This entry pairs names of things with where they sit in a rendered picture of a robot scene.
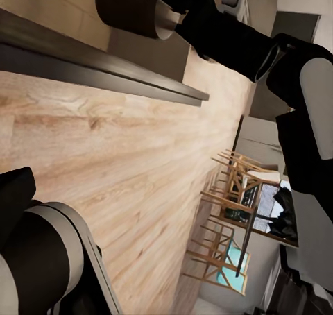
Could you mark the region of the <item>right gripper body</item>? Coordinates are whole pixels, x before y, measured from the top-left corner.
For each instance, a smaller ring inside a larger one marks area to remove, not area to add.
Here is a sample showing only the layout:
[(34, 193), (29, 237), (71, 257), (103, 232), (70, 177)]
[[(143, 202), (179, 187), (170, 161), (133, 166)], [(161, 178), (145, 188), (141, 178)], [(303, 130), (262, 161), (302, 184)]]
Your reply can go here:
[(234, 52), (254, 28), (219, 12), (215, 0), (196, 0), (186, 14), (181, 26), (199, 57), (232, 68)]

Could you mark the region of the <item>pillar candle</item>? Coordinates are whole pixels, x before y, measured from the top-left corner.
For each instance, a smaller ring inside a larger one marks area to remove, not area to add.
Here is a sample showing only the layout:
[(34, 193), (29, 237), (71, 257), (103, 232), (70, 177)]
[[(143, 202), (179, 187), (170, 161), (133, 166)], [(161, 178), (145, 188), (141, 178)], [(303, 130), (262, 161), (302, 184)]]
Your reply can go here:
[(104, 24), (159, 41), (170, 37), (180, 18), (162, 0), (95, 0), (95, 4)]

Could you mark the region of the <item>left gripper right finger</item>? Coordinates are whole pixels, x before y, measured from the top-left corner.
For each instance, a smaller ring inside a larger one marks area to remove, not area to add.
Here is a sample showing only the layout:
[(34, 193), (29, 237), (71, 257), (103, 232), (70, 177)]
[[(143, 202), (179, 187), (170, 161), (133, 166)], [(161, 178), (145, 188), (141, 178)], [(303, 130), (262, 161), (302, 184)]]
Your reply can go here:
[(312, 179), (311, 191), (333, 223), (333, 169), (317, 167)]

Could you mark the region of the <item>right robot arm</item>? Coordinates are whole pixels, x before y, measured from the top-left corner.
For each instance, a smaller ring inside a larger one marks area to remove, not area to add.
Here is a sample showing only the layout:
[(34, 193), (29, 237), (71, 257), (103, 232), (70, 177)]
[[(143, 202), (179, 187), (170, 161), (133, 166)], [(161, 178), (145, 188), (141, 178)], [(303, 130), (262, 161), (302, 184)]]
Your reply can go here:
[[(299, 257), (333, 305), (333, 223), (311, 191), (317, 167), (333, 169), (333, 53), (279, 33), (248, 26), (247, 0), (162, 0), (181, 15), (176, 31), (200, 58), (266, 85), (294, 109), (277, 116), (296, 214)], [(279, 52), (284, 57), (273, 66)]]

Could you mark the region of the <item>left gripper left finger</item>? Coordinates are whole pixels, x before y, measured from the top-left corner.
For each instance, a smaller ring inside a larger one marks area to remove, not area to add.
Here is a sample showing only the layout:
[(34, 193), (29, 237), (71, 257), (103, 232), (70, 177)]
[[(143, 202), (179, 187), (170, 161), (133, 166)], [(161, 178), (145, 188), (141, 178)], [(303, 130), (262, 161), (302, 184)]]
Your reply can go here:
[(30, 167), (0, 174), (0, 250), (35, 192), (36, 185)]

